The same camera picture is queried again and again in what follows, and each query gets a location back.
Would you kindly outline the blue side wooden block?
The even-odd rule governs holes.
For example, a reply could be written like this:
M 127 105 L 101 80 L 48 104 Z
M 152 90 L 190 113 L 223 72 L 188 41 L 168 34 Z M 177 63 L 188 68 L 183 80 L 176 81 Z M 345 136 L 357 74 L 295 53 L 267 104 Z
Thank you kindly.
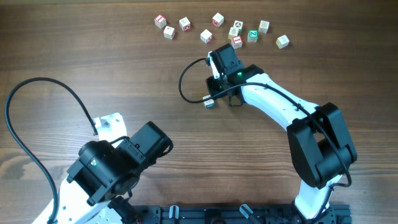
M 206 109 L 210 109 L 210 108 L 213 108 L 215 106 L 215 101 L 210 99 L 210 97 L 211 97 L 210 95 L 207 95 L 207 96 L 203 97 L 203 99 L 204 99 L 203 104 L 204 104 Z

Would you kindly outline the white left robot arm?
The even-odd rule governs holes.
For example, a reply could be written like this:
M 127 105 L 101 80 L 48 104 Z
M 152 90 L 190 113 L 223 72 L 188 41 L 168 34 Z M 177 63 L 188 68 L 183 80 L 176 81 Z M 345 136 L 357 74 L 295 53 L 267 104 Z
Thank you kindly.
M 57 196 L 35 223 L 86 223 L 112 200 L 130 193 L 141 173 L 173 147 L 172 140 L 152 121 L 131 137 L 86 143 L 67 170 Z

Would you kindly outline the red U snail block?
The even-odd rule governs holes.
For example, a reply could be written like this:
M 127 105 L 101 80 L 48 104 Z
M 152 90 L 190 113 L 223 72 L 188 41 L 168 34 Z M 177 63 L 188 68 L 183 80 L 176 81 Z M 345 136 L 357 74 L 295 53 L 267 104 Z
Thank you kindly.
M 201 34 L 200 34 L 200 39 L 205 43 L 208 44 L 212 40 L 212 33 L 205 29 Z

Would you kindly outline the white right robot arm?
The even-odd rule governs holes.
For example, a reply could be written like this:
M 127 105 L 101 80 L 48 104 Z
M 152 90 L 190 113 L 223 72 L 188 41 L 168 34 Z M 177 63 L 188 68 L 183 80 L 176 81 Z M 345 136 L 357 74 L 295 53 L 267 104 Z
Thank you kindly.
M 287 132 L 292 163 L 301 178 L 294 200 L 300 216 L 308 222 L 321 219 L 329 207 L 333 189 L 357 160 L 357 152 L 340 109 L 333 103 L 319 106 L 305 101 L 273 82 L 263 69 L 245 67 L 231 44 L 208 53 L 207 78 L 213 99 L 237 96 L 254 106 Z

